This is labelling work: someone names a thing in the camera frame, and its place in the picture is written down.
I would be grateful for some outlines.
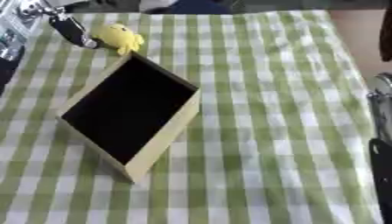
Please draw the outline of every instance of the green gingham tablecloth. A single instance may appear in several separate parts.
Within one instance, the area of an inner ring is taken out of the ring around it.
[[[141,54],[201,87],[201,111],[131,185],[53,117],[116,54],[43,23],[0,98],[0,222],[382,222],[367,90],[325,11],[77,18],[143,34]]]

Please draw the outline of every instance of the floor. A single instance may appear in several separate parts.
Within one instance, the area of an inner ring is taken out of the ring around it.
[[[360,69],[371,83],[372,76],[392,72],[392,62],[382,62],[378,38],[384,10],[331,10],[331,18]]]

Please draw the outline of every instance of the stuffed toy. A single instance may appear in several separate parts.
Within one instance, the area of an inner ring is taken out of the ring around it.
[[[120,55],[128,54],[130,51],[137,52],[140,45],[144,43],[141,35],[135,34],[123,24],[105,25],[99,32],[93,34],[93,37],[100,39],[108,46],[117,48]]]

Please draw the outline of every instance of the box side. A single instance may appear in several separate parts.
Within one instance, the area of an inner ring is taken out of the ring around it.
[[[99,75],[91,83],[86,84],[86,86],[84,86],[79,92],[77,92],[69,100],[67,100],[66,103],[58,109],[57,116],[63,116],[78,101],[80,101],[89,92],[91,92],[93,89],[95,89],[101,82],[103,82],[106,78],[108,78],[115,70],[117,70],[125,62],[127,62],[130,59],[130,57],[131,57],[131,54],[124,55],[119,60],[117,60],[115,63],[113,63],[113,65],[104,69],[101,72],[101,75]]]
[[[126,172],[124,165],[122,165],[120,162],[118,162],[115,158],[110,156],[105,150],[103,150],[101,147],[99,147],[96,143],[92,142],[89,138],[85,137],[83,134],[81,134],[77,129],[75,129],[72,125],[70,125],[67,121],[61,118],[61,116],[56,116],[56,119],[59,121],[59,123],[67,128],[73,135],[77,136],[79,139],[81,139],[84,143],[87,144],[87,146],[94,151],[96,151],[103,159],[108,161],[111,165],[113,165],[118,171],[120,171],[124,176],[126,176],[128,179],[130,178],[130,175]]]
[[[198,114],[200,107],[200,89],[179,109],[162,129],[125,165],[126,172],[134,182],[159,159],[186,125]]]

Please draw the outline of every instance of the cardboard box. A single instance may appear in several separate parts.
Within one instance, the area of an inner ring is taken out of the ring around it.
[[[133,52],[69,99],[57,119],[137,182],[199,105],[197,87]]]

